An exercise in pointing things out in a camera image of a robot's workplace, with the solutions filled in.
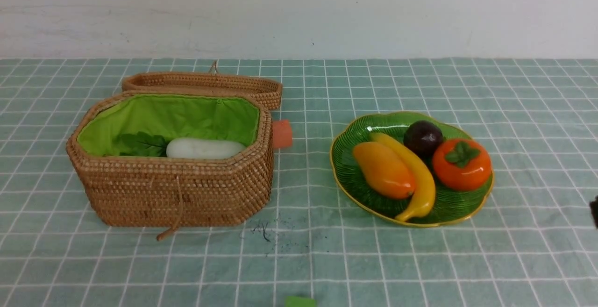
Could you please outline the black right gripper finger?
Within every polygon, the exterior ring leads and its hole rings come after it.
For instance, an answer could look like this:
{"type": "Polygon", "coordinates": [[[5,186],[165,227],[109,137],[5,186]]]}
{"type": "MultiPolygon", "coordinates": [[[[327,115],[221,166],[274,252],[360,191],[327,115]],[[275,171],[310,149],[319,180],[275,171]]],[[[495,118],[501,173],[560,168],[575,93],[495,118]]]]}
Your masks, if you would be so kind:
{"type": "Polygon", "coordinates": [[[590,213],[592,217],[592,222],[596,229],[598,229],[598,196],[590,202],[590,213]]]}

